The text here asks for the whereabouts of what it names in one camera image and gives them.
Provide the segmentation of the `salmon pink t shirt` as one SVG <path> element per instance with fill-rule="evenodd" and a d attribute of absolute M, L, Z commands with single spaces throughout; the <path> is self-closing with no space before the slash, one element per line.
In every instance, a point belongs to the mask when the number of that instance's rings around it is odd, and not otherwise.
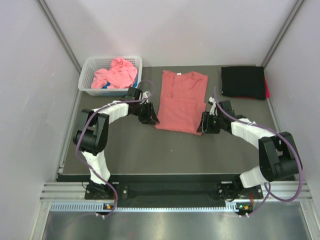
<path fill-rule="evenodd" d="M 197 130 L 206 110 L 207 84 L 208 76 L 195 71 L 164 70 L 155 128 L 200 136 Z"/>

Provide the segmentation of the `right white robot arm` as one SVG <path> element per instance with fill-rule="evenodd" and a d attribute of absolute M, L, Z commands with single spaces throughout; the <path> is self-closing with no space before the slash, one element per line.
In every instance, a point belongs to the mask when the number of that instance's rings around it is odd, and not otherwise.
<path fill-rule="evenodd" d="M 225 131 L 258 150 L 258 166 L 237 175 L 226 187 L 230 193 L 224 192 L 221 187 L 219 193 L 222 198 L 227 201 L 233 201 L 237 197 L 245 198 L 254 187 L 303 172 L 294 138 L 289 132 L 278 133 L 243 115 L 236 115 L 228 100 L 216 101 L 211 97 L 208 103 L 211 109 L 202 113 L 197 132 L 219 134 Z"/>

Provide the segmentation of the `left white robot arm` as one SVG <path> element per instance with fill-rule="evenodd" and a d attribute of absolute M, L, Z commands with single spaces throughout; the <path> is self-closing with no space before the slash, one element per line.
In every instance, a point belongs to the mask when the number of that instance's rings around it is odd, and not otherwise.
<path fill-rule="evenodd" d="M 140 123 L 156 125 L 158 120 L 153 103 L 149 101 L 152 93 L 129 87 L 119 100 L 114 100 L 100 108 L 83 109 L 80 112 L 73 143 L 75 154 L 90 171 L 86 188 L 89 197 L 117 199 L 118 193 L 110 183 L 111 173 L 107 167 L 105 148 L 108 142 L 109 125 L 129 115 L 136 116 Z"/>

